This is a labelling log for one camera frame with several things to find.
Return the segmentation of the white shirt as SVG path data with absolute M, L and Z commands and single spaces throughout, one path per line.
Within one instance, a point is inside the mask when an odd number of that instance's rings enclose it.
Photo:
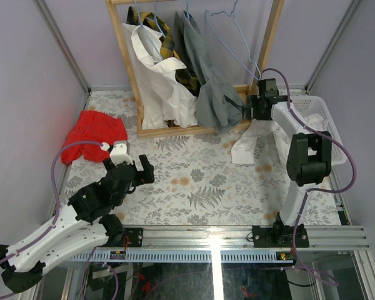
M 254 164 L 254 150 L 258 139 L 273 133 L 279 161 L 286 166 L 291 136 L 304 129 L 291 115 L 290 112 L 277 114 L 276 121 L 253 120 L 231 149 L 233 164 Z
M 141 26 L 121 26 L 144 107 L 142 128 L 166 128 L 167 121 L 182 128 L 196 126 L 197 97 L 176 80 L 176 70 L 185 64 L 173 57 L 160 61 Z M 145 27 L 160 50 L 161 33 Z

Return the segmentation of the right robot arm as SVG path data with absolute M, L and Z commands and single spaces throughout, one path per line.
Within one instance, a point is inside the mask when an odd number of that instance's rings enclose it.
M 272 229 L 266 234 L 278 246 L 287 246 L 295 236 L 304 234 L 303 212 L 308 189 L 322 183 L 331 172 L 332 142 L 327 131 L 310 130 L 289 96 L 282 96 L 275 79 L 257 83 L 257 96 L 246 97 L 246 118 L 273 121 L 290 139 L 286 171 L 291 183 L 286 202 L 278 213 Z

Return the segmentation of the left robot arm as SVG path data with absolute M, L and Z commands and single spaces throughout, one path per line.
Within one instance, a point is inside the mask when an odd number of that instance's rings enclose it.
M 40 228 L 12 245 L 0 244 L 1 278 L 14 294 L 35 286 L 57 265 L 89 249 L 125 245 L 125 228 L 113 210 L 143 184 L 154 182 L 154 166 L 140 155 L 114 164 L 104 160 L 106 175 L 78 190 Z

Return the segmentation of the yellow plaid shirt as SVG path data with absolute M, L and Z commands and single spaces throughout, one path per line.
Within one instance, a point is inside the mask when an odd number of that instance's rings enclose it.
M 159 32 L 154 27 L 154 23 L 147 19 L 148 13 L 149 12 L 140 12 L 143 24 L 148 28 Z M 139 25 L 138 12 L 135 7 L 129 6 L 126 23 L 132 25 Z M 163 58 L 176 58 L 181 61 L 179 54 L 176 52 L 176 45 L 173 41 L 173 38 L 164 39 L 161 35 L 159 40 L 161 42 L 160 52 Z M 187 88 L 187 90 L 190 91 L 193 96 L 199 95 L 201 85 L 196 76 L 196 73 L 193 71 L 191 67 L 176 70 L 176 80 L 178 83 L 181 83 L 185 88 Z

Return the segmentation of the blue hanger middle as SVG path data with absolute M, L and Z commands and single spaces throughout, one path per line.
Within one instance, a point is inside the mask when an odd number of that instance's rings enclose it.
M 161 21 L 157 15 L 157 1 L 153 0 L 152 3 L 154 11 L 147 14 L 147 19 L 154 23 L 154 27 L 161 33 L 164 39 L 172 39 L 172 32 L 168 28 L 168 25 L 165 22 Z

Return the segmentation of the wooden clothes rack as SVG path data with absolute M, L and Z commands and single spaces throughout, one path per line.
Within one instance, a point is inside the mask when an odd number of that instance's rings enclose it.
M 121 50 L 122 58 L 124 60 L 124 66 L 131 83 L 132 91 L 137 105 L 137 136 L 141 139 L 150 139 L 150 138 L 163 138 L 168 136 L 181 136 L 181 135 L 190 135 L 190 134 L 206 134 L 214 133 L 215 130 L 210 127 L 199 127 L 191 126 L 186 129 L 179 126 L 161 128 L 161 129 L 143 129 L 143 117 L 144 117 L 144 107 L 141 100 L 141 95 L 139 92 L 139 87 L 136 81 L 135 73 L 133 66 L 131 64 L 130 56 L 128 53 L 127 44 L 124 38 L 123 31 L 121 29 L 121 22 L 117 10 L 118 5 L 127 5 L 132 4 L 132 1 L 107 1 L 107 10 L 109 12 L 109 17 L 114 28 L 114 32 L 117 38 L 118 46 Z M 264 39 L 261 46 L 261 51 L 259 54 L 259 59 L 257 65 L 259 69 L 264 72 L 269 54 L 271 53 L 272 44 L 274 41 L 274 36 L 278 28 L 279 18 L 283 10 L 284 1 L 273 1 L 272 7 L 269 13 L 269 18 L 267 21 L 266 31 L 264 33 Z

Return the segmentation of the red cloth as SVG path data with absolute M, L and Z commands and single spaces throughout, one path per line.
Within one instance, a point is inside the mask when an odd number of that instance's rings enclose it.
M 92 110 L 82 111 L 76 125 L 69 132 L 65 148 L 71 143 L 94 141 L 113 145 L 116 141 L 127 141 L 128 134 L 121 118 L 112 117 L 106 113 Z M 65 150 L 61 154 L 63 164 L 71 164 L 79 157 L 95 163 L 101 163 L 109 158 L 109 153 L 95 144 L 78 144 Z

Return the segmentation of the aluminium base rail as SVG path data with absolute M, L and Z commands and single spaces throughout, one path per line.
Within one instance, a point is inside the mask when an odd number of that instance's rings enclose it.
M 367 251 L 369 243 L 361 226 L 306 226 L 296 243 L 305 253 Z M 223 263 L 279 263 L 295 261 L 291 243 L 270 246 L 267 226 L 256 230 L 245 226 L 147 226 L 130 237 L 127 247 L 69 245 L 65 255 L 50 251 L 44 255 L 51 265 L 63 262 L 160 262 L 208 263 L 217 255 Z

